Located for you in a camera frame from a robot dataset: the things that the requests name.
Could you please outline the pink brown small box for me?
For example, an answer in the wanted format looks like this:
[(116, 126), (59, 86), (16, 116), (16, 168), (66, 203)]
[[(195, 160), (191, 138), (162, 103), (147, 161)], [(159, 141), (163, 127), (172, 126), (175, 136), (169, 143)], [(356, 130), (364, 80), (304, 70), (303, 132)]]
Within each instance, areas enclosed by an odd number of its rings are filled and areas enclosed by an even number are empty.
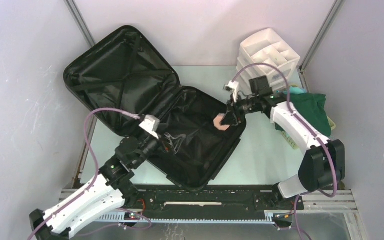
[(219, 113), (213, 120), (213, 125), (216, 129), (220, 131), (226, 131), (227, 129), (230, 128), (230, 125), (224, 125), (222, 124), (222, 120), (224, 119), (225, 114), (224, 113)]

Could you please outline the turquoise t-shirt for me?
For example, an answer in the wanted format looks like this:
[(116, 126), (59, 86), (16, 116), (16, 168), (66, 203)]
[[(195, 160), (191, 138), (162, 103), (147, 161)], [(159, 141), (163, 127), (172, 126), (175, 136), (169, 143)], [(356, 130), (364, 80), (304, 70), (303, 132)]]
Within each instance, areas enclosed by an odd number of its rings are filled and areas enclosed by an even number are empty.
[(288, 90), (289, 90), (289, 93), (291, 95), (301, 95), (301, 94), (306, 94), (307, 93), (307, 91), (305, 89), (300, 88), (300, 87), (298, 87), (296, 85), (290, 86)]

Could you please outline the white plastic drawer organizer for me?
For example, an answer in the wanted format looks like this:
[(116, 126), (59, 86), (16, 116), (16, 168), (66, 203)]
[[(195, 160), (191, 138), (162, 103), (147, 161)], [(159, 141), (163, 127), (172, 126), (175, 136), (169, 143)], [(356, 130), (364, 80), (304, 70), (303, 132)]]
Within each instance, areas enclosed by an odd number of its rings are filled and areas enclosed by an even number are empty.
[[(279, 69), (287, 80), (293, 75), (300, 61), (300, 55), (293, 50), (272, 28), (266, 28), (246, 38), (239, 45), (236, 70), (254, 63), (265, 63)], [(250, 80), (267, 76), (268, 83), (274, 91), (286, 88), (281, 75), (265, 65), (245, 69), (237, 78), (241, 88), (247, 94), (251, 92)]]

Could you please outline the dark green garment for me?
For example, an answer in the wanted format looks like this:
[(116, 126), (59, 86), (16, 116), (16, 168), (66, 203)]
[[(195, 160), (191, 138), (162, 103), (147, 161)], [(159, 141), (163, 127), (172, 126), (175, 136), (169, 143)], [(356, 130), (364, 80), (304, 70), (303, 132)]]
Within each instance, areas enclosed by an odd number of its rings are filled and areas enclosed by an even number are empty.
[(291, 94), (290, 102), (317, 131), (330, 137), (332, 130), (325, 111), (326, 95), (320, 93)]

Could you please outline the black ribbed hard-shell suitcase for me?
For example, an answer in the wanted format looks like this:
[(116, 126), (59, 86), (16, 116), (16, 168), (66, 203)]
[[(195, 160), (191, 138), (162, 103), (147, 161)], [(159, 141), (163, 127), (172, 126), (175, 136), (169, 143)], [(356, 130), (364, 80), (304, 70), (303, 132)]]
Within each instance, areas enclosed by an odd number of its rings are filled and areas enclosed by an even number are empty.
[(225, 103), (192, 86), (135, 27), (125, 25), (74, 60), (64, 71), (67, 89), (113, 133), (139, 140), (148, 135), (141, 116), (160, 120), (157, 133), (185, 134), (177, 154), (155, 153), (145, 161), (180, 188), (197, 192), (215, 179), (240, 143), (247, 123), (226, 131), (213, 120)]

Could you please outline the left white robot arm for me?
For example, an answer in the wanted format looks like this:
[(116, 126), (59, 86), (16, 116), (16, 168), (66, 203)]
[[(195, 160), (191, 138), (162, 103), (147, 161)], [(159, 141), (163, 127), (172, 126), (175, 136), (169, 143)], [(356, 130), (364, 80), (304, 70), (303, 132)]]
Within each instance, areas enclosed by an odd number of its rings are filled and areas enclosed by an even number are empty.
[(168, 132), (159, 138), (123, 138), (114, 156), (90, 181), (54, 207), (30, 213), (29, 239), (69, 240), (104, 214), (123, 206), (133, 208), (138, 202), (138, 190), (131, 182), (133, 170), (156, 153), (175, 155), (185, 139), (185, 134)]

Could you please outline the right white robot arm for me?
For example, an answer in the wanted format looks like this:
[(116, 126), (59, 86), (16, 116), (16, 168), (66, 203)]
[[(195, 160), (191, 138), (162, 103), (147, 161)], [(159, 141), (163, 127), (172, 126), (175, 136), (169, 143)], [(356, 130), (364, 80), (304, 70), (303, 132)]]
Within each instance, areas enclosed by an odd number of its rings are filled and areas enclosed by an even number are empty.
[(298, 173), (273, 186), (271, 204), (284, 209), (292, 197), (322, 192), (327, 186), (333, 186), (333, 190), (324, 195), (333, 198), (339, 181), (345, 177), (344, 144), (340, 140), (330, 140), (316, 130), (289, 101), (289, 94), (273, 93), (266, 76), (253, 78), (250, 83), (252, 94), (245, 98), (239, 95), (240, 84), (237, 81), (231, 80), (224, 86), (231, 96), (219, 124), (222, 127), (238, 126), (245, 121), (247, 114), (261, 112), (279, 125), (303, 154)]

